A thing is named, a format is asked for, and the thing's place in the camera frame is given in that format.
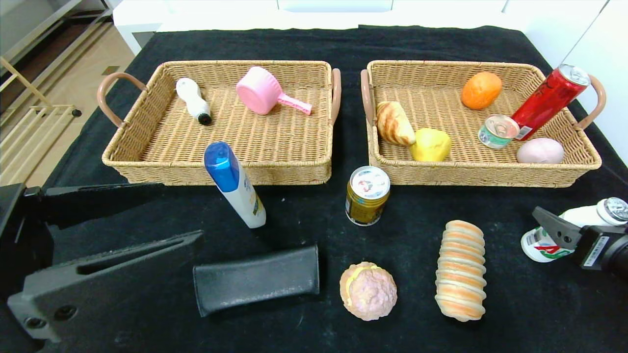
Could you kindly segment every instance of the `croissant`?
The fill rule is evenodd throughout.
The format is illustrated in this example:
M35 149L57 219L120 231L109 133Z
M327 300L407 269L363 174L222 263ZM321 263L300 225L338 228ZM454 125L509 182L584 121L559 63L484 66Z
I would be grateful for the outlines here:
M399 102L381 102L376 108L377 130L392 144L410 146L416 142L414 130Z
M484 244L484 233L471 223L453 220L445 226L434 296L443 315L466 322L486 312Z

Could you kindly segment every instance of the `orange toy fruit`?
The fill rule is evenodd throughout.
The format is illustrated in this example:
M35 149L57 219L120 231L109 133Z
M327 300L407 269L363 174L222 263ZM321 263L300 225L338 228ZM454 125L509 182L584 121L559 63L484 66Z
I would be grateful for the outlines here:
M471 109L491 105L502 91L502 80L492 72L480 72L462 87L462 103Z

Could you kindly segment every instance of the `pink toy pot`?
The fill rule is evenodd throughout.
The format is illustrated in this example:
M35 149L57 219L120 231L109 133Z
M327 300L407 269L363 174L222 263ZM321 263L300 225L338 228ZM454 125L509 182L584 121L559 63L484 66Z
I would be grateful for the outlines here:
M277 102L296 108L307 115L312 105L287 96L277 79L265 68L253 66L235 85L240 100L258 114L268 114Z

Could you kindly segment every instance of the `brown basket handle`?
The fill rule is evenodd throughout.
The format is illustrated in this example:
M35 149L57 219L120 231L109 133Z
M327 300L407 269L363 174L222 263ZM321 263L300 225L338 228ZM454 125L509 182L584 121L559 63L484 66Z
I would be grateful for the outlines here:
M329 121L329 125L333 126L338 119L338 112L340 111L340 97L342 94L342 84L340 81L340 69L335 68L332 70L332 118Z
M98 106L102 109L102 112L105 113L109 120L114 123L114 125L120 127L122 125L122 119L120 119L113 111L111 111L111 108L109 108L109 105L107 105L107 102L105 101L105 95L107 94L109 86L111 86L111 84L117 79L127 79L131 81L135 85L135 87L141 90L146 90L146 85L144 85L138 79L129 75L126 72L114 72L105 77L105 79L102 80L102 82L100 83L100 86L98 86L98 90L96 91L96 100L98 101Z
M360 80L362 82L362 104L364 105L364 113L366 114L366 121L372 126L375 121L375 108L373 107L373 100L371 97L371 86L369 84L369 72L364 69L360 73Z
M597 93L597 106L595 106L595 109L591 112L591 114L587 115L586 118L582 119L578 123L578 126L583 129L586 129L587 126L589 126L593 120L600 115L604 106L606 106L606 90L604 89L604 86L595 76L589 75L589 78L591 79L591 86L593 86L595 93Z

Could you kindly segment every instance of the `tin can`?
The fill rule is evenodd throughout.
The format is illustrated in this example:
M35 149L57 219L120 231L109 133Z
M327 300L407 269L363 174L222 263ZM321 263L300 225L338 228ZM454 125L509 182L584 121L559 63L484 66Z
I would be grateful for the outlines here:
M515 138L527 140L590 84L588 74L579 67L562 64L554 69L512 115L520 128Z
M502 114L491 114L477 132L477 138L490 148L500 149L506 147L517 134L519 125L516 121Z
M356 169L347 183L345 211L349 220L357 225L377 223L390 194L391 181L385 171L376 166Z

